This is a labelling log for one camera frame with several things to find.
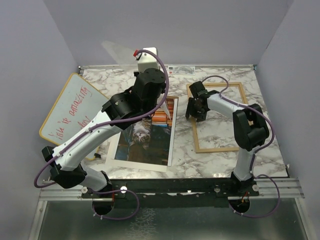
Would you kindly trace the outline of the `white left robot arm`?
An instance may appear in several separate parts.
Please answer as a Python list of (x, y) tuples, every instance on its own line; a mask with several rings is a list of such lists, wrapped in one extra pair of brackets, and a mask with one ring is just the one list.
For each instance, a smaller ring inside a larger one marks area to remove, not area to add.
[(43, 148), (52, 182), (64, 189), (80, 185), (106, 197), (112, 190), (107, 174), (82, 166), (82, 160), (110, 137), (152, 115), (160, 107), (158, 98), (168, 90), (167, 72), (148, 68), (136, 76), (132, 87), (112, 96), (91, 122), (67, 142)]

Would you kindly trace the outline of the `light wooden picture frame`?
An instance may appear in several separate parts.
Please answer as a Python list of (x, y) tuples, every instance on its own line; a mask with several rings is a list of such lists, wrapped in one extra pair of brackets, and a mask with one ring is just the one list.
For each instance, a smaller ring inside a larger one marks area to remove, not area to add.
[[(204, 87), (209, 91), (221, 91), (226, 87), (226, 83), (204, 83)], [(248, 100), (241, 82), (229, 84), (225, 92), (226, 97), (233, 98), (234, 101), (240, 101), (248, 104)], [(232, 118), (228, 118), (216, 111), (209, 111), (205, 121), (197, 122), (195, 118), (189, 118), (192, 126), (195, 153), (223, 153), (237, 152), (239, 147), (236, 146), (234, 138), (234, 129)]]

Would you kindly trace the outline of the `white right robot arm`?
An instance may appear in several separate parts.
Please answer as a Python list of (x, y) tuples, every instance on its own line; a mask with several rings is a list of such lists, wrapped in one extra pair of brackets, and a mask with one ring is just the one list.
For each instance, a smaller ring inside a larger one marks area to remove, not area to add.
[(258, 104), (242, 104), (222, 96), (216, 90), (207, 91), (201, 81), (189, 86), (191, 97), (188, 98), (185, 117), (203, 122), (207, 112), (215, 111), (232, 120), (234, 139), (239, 147), (237, 162), (229, 189), (240, 196), (248, 189), (247, 180), (253, 177), (255, 151), (263, 146), (270, 132), (267, 120)]

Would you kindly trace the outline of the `clear acrylic frame sheet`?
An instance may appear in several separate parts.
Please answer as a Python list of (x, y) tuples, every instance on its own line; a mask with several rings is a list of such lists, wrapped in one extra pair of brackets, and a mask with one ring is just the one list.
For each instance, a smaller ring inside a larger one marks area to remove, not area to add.
[[(107, 53), (116, 61), (116, 63), (118, 63), (118, 65), (133, 65), (134, 62), (136, 62), (136, 64), (138, 63), (138, 61), (134, 57), (135, 51), (130, 48), (107, 40), (102, 43), (102, 46), (107, 51)], [(164, 73), (166, 83), (165, 90), (164, 93), (162, 93), (157, 99), (157, 105), (155, 106), (155, 108), (144, 114), (141, 114), (141, 112), (136, 110), (129, 100), (131, 87), (135, 82), (124, 92), (113, 95), (110, 100), (102, 106), (101, 110), (109, 116), (113, 125), (138, 122), (141, 119), (152, 115), (158, 108), (161, 107), (161, 105), (167, 98), (170, 86), (169, 76), (164, 63), (158, 56), (158, 49), (156, 47), (147, 47), (138, 49), (137, 53), (150, 54), (157, 60), (159, 70)]]

